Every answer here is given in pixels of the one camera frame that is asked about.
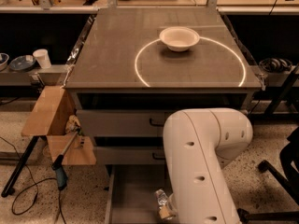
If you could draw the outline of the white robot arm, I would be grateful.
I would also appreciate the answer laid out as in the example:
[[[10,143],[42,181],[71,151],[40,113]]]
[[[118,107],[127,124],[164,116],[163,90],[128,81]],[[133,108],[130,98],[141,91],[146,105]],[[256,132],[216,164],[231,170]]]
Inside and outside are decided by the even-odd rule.
[[[164,154],[179,224],[241,224],[222,168],[249,146],[252,136],[249,119],[231,108],[170,115]]]

